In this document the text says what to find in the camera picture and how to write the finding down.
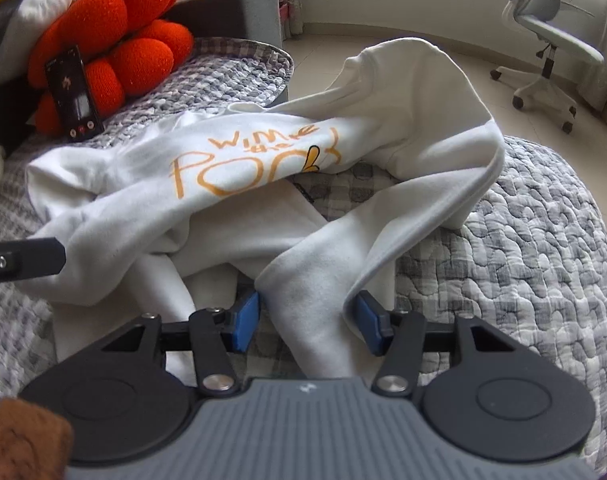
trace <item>white office chair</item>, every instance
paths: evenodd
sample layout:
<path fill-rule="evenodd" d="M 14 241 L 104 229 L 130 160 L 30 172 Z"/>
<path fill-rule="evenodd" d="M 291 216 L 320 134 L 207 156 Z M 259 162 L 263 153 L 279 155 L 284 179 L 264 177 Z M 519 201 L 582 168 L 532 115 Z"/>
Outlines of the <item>white office chair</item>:
<path fill-rule="evenodd" d="M 549 49 L 549 51 L 541 74 L 521 72 L 500 66 L 496 70 L 491 70 L 490 76 L 496 81 L 503 74 L 507 74 L 519 81 L 520 85 L 523 84 L 512 97 L 512 105 L 517 110 L 523 107 L 524 97 L 533 96 L 537 92 L 545 94 L 548 99 L 544 100 L 544 104 L 555 108 L 563 115 L 565 122 L 562 129 L 569 134 L 577 113 L 577 103 L 550 81 L 557 47 L 590 64 L 603 63 L 603 56 L 589 44 L 547 23 L 557 15 L 561 6 L 579 10 L 594 17 L 591 12 L 574 5 L 572 0 L 509 0 L 503 10 L 504 24 L 512 29 L 517 29 L 517 26 L 525 27 L 534 32 L 541 41 L 546 41 L 548 46 L 537 52 L 537 57 L 543 58 L 546 50 Z"/>

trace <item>smartphone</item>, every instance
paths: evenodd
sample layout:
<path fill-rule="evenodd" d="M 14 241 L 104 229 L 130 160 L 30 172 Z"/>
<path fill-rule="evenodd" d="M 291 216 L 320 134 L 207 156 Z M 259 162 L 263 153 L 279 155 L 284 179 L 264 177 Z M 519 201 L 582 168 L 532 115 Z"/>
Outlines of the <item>smartphone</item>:
<path fill-rule="evenodd" d="M 45 69 L 48 89 L 69 139 L 81 142 L 103 132 L 77 46 L 47 61 Z"/>

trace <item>white pillow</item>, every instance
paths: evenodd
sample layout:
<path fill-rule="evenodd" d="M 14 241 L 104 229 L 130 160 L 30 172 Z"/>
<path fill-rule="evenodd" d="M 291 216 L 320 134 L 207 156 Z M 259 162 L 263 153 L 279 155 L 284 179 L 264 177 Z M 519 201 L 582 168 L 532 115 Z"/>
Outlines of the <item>white pillow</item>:
<path fill-rule="evenodd" d="M 75 0 L 23 0 L 8 23 L 0 46 L 0 85 L 28 68 L 37 40 Z"/>

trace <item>blue gripper pad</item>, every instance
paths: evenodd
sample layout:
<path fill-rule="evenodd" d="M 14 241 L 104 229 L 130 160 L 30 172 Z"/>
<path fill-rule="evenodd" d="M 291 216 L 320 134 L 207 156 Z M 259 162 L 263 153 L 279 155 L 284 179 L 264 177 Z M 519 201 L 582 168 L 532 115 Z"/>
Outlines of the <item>blue gripper pad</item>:
<path fill-rule="evenodd" d="M 353 314 L 370 353 L 375 356 L 384 355 L 394 337 L 388 311 L 370 292 L 362 290 L 353 300 Z"/>
<path fill-rule="evenodd" d="M 248 349 L 257 325 L 260 322 L 260 295 L 253 292 L 250 296 L 242 299 L 242 302 L 233 306 L 230 327 L 231 350 L 233 352 L 245 352 Z"/>

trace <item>chair base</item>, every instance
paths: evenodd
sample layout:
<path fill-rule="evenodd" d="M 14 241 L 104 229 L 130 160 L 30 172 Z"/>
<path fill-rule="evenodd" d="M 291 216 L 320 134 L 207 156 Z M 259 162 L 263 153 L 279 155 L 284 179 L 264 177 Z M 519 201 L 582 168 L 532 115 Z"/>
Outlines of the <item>chair base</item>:
<path fill-rule="evenodd" d="M 490 71 L 490 76 L 495 81 L 506 75 L 515 81 L 519 87 L 512 97 L 512 105 L 520 110 L 523 107 L 523 99 L 532 97 L 542 104 L 557 110 L 563 117 L 564 123 L 561 129 L 569 134 L 572 131 L 575 115 L 577 114 L 577 102 L 561 90 L 555 83 L 542 74 L 522 72 L 505 66 L 497 67 Z"/>

